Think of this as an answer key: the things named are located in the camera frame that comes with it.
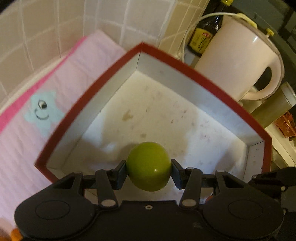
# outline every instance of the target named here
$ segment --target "pink cloth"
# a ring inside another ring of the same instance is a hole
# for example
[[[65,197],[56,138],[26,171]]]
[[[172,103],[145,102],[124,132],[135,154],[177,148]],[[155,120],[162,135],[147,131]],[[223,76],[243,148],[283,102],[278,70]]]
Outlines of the pink cloth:
[[[0,116],[0,226],[1,219],[14,225],[18,204],[50,184],[34,167],[39,153],[80,96],[124,54],[97,31]]]

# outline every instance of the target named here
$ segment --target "kettle lid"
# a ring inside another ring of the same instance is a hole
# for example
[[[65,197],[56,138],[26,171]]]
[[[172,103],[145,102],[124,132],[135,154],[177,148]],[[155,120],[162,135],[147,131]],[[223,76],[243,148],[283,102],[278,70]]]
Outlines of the kettle lid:
[[[247,27],[249,30],[251,30],[254,34],[256,34],[264,43],[266,43],[273,52],[275,52],[275,54],[277,54],[278,56],[281,56],[279,50],[277,49],[277,47],[274,45],[274,43],[263,33],[261,32],[259,29],[254,28],[252,25],[250,25],[247,21],[245,21],[242,18],[238,18],[238,17],[232,17],[232,19],[234,19],[235,21],[239,22],[240,24],[242,24],[243,26]],[[267,35],[268,36],[273,36],[273,31],[270,30],[269,28],[267,29]]]

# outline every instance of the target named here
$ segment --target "orange basket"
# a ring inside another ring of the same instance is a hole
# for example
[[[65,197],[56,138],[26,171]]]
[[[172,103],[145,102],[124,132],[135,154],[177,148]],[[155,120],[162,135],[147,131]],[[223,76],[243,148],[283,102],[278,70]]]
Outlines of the orange basket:
[[[289,111],[283,114],[274,123],[285,138],[296,136],[295,123]]]

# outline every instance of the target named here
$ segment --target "dark glass bottle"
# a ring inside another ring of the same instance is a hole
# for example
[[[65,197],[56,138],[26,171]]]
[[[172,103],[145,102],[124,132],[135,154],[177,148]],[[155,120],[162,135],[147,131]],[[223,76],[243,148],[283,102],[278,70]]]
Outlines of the dark glass bottle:
[[[233,0],[221,0],[214,12],[224,12]],[[212,38],[222,26],[223,16],[213,16],[201,20],[188,42],[187,48],[195,55],[201,57]]]

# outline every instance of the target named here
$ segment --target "yellow bottle cap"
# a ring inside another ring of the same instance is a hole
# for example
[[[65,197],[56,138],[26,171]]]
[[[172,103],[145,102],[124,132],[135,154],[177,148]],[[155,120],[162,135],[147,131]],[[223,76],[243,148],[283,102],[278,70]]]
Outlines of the yellow bottle cap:
[[[267,34],[266,34],[267,37],[274,35],[274,32],[270,28],[267,28],[266,32],[267,32]]]
[[[221,0],[221,2],[227,6],[230,6],[232,4],[233,0]]]

